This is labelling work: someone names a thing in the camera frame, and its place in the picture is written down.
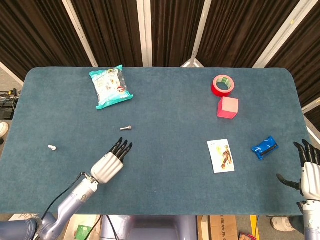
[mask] screw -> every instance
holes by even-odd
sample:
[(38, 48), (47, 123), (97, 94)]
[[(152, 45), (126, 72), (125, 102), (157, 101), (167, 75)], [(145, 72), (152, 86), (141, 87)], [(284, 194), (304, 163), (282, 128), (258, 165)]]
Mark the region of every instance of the screw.
[(129, 125), (127, 127), (120, 128), (120, 131), (123, 131), (123, 130), (131, 130), (131, 125)]
[(48, 145), (48, 148), (50, 148), (52, 151), (57, 150), (57, 147), (56, 146), (52, 146), (52, 145)]

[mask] playing card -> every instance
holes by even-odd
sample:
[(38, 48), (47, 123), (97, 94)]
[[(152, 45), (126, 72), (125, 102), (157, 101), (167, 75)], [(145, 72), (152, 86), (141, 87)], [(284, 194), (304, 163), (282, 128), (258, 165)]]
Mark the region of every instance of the playing card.
[(213, 172), (226, 173), (235, 170), (234, 159), (231, 155), (230, 146), (227, 139), (208, 141)]

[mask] foam block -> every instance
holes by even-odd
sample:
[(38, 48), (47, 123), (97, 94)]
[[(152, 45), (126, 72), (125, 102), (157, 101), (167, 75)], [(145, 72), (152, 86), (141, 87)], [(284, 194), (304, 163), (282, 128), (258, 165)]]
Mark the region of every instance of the foam block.
[(237, 98), (222, 97), (218, 104), (217, 116), (225, 119), (233, 119), (238, 114), (238, 103)]

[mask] red tape roll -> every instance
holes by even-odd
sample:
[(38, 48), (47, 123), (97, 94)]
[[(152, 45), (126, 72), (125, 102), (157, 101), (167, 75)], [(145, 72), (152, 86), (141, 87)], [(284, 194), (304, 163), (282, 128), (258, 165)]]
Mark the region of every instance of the red tape roll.
[[(217, 83), (224, 83), (227, 87), (228, 90), (222, 90), (217, 86)], [(214, 95), (217, 97), (227, 97), (235, 88), (235, 82), (232, 80), (231, 77), (227, 75), (219, 75), (216, 76), (213, 79), (213, 82), (211, 84), (211, 91), (213, 92)]]

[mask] robotic hand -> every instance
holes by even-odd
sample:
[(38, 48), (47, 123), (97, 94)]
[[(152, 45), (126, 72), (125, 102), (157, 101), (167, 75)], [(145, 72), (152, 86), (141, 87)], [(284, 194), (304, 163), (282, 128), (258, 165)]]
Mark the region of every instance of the robotic hand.
[(304, 147), (297, 142), (293, 143), (299, 151), (302, 167), (300, 182), (288, 181), (280, 174), (276, 176), (281, 183), (299, 190), (305, 197), (306, 201), (297, 203), (303, 213), (304, 236), (306, 240), (318, 240), (320, 239), (320, 150), (304, 139), (302, 143)]
[(82, 172), (75, 182), (85, 176), (83, 181), (70, 193), (70, 195), (59, 205), (58, 218), (48, 212), (51, 205), (66, 191), (60, 194), (48, 207), (42, 218), (31, 218), (27, 220), (0, 222), (0, 240), (56, 240), (70, 218), (81, 208), (81, 206), (97, 191), (99, 184), (109, 182), (123, 167), (124, 157), (131, 150), (133, 144), (128, 141), (122, 143), (122, 137), (91, 169), (91, 175)]

